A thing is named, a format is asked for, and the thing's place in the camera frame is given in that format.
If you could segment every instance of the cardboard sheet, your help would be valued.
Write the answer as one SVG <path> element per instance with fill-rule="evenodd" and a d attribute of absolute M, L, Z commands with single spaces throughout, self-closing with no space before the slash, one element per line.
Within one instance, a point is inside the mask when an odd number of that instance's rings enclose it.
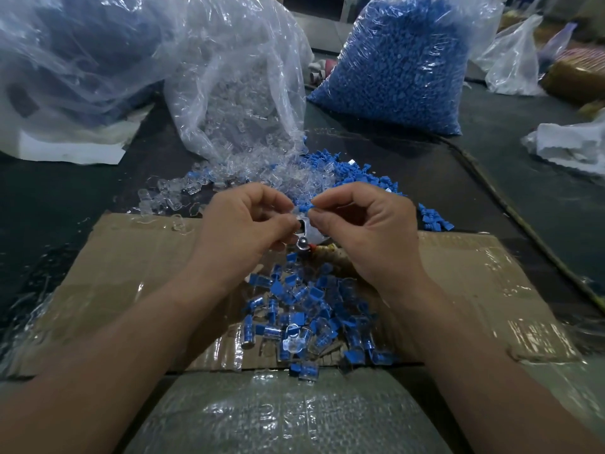
<path fill-rule="evenodd" d="M 153 290 L 187 261 L 198 218 L 140 217 L 110 213 L 101 217 L 46 311 L 14 351 L 9 374 L 32 376 L 53 360 L 65 344 L 106 325 Z M 580 358 L 547 304 L 510 254 L 493 236 L 455 232 L 420 232 L 420 250 L 428 274 L 466 303 L 487 334 L 503 342 L 514 359 L 575 361 Z M 261 264 L 269 271 L 283 253 L 269 252 Z M 369 285 L 359 292 L 379 313 L 377 343 L 397 351 L 401 360 L 417 362 L 408 332 L 383 311 L 386 306 Z M 239 345 L 241 312 L 251 287 L 245 282 L 200 325 L 174 370 L 274 368 L 275 350 L 243 351 Z M 342 348 L 321 358 L 336 365 Z"/>

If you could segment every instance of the person's right hand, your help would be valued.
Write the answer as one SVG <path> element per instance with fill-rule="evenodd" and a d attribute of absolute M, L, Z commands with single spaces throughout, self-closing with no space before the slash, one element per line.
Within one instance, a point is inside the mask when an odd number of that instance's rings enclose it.
<path fill-rule="evenodd" d="M 355 182 L 324 191 L 312 203 L 311 224 L 343 247 L 383 298 L 426 279 L 416 208 L 408 198 Z"/>

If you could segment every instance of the person's left hand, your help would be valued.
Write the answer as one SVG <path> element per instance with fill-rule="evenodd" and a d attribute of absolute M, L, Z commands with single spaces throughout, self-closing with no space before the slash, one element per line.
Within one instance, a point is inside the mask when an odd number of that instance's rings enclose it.
<path fill-rule="evenodd" d="M 284 194 L 260 183 L 217 193 L 204 211 L 187 276 L 199 277 L 216 297 L 224 297 L 265 251 L 296 242 L 299 222 L 290 213 L 293 208 Z"/>

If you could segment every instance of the forearm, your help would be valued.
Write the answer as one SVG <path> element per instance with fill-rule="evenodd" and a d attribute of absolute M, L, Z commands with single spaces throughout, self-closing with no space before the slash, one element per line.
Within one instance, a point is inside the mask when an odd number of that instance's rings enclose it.
<path fill-rule="evenodd" d="M 601 452 L 550 392 L 426 278 L 402 292 L 398 315 L 477 454 Z"/>
<path fill-rule="evenodd" d="M 3 452 L 109 453 L 216 303 L 178 280 L 75 344 L 0 409 Z"/>

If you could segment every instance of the bag of blue plastic pieces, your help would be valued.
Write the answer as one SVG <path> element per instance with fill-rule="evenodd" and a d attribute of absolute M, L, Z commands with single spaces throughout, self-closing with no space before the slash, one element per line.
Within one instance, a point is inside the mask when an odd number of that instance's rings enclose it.
<path fill-rule="evenodd" d="M 480 21 L 493 0 L 372 0 L 330 76 L 308 96 L 327 109 L 442 135 L 458 106 Z"/>
<path fill-rule="evenodd" d="M 3 0 L 3 89 L 85 126 L 140 105 L 182 59 L 187 0 Z"/>

